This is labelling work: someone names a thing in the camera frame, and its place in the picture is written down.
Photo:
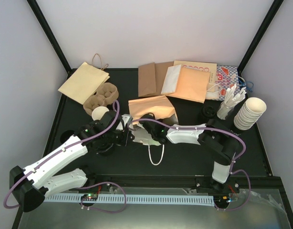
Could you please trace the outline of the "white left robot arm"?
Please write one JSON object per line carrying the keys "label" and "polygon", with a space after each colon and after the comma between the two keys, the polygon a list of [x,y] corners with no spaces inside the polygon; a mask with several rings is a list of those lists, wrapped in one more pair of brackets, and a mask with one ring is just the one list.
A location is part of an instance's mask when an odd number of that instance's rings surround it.
{"label": "white left robot arm", "polygon": [[106,153],[114,146],[126,146],[131,137],[127,124],[128,114],[109,110],[100,118],[81,126],[58,148],[39,161],[10,170],[9,185],[12,194],[23,212],[40,206],[47,197],[73,188],[92,190],[96,178],[86,166],[58,175],[58,172],[87,153]]}

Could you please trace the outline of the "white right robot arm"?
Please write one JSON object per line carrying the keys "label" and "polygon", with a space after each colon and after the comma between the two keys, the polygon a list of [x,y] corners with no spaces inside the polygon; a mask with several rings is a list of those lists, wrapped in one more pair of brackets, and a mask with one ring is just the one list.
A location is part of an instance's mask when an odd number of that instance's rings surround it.
{"label": "white right robot arm", "polygon": [[165,144],[195,144],[204,147],[214,160],[211,188],[222,192],[228,187],[231,167],[236,160],[236,152],[246,145],[237,135],[214,119],[200,125],[167,125],[156,120],[152,113],[142,116],[139,124],[151,135],[152,139]]}

